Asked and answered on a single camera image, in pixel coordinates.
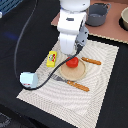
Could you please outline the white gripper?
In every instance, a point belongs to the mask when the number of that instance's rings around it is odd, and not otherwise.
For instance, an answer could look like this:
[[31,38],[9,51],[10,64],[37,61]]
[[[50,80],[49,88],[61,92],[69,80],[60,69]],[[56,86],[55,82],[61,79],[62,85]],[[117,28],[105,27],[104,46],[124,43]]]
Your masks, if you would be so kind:
[[84,47],[88,37],[88,29],[82,27],[77,35],[60,34],[60,48],[65,55],[73,55],[79,46]]

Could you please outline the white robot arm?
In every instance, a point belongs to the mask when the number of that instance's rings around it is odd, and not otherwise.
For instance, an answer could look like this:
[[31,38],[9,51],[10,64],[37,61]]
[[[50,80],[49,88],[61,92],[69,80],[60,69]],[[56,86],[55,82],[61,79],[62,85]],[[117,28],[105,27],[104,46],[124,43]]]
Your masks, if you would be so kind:
[[60,17],[57,25],[61,52],[72,55],[78,47],[83,48],[88,37],[85,22],[90,0],[59,0]]

